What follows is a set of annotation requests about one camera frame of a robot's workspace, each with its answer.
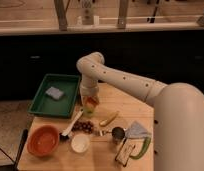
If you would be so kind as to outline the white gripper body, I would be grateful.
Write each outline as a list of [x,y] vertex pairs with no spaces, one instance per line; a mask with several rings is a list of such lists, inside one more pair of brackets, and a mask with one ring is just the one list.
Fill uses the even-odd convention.
[[95,101],[98,101],[98,91],[99,88],[97,86],[86,87],[84,85],[80,85],[81,100],[85,102],[87,98],[91,97]]

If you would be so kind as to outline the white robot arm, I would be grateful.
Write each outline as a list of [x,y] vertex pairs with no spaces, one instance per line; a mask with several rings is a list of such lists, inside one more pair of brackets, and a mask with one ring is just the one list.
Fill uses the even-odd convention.
[[204,94],[198,88],[109,68],[99,52],[76,66],[83,97],[95,97],[103,81],[154,109],[154,171],[204,171]]

